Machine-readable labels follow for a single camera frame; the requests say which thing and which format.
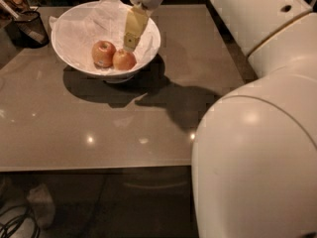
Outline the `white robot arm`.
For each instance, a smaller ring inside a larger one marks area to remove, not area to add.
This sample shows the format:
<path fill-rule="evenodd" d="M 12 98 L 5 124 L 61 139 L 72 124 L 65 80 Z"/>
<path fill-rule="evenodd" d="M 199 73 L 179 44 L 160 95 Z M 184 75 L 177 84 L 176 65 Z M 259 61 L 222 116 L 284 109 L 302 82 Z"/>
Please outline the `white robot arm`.
<path fill-rule="evenodd" d="M 317 13 L 305 0 L 210 0 L 257 80 L 193 143 L 199 238 L 316 238 Z"/>

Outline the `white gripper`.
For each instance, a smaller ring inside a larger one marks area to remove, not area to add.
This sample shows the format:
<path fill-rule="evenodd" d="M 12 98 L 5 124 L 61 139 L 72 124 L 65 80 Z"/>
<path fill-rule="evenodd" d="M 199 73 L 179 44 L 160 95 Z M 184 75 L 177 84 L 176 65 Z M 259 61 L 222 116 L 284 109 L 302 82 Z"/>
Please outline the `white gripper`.
<path fill-rule="evenodd" d="M 149 15 L 163 0 L 130 0 L 135 5 L 128 10 L 124 32 L 124 49 L 133 52 L 147 27 Z"/>

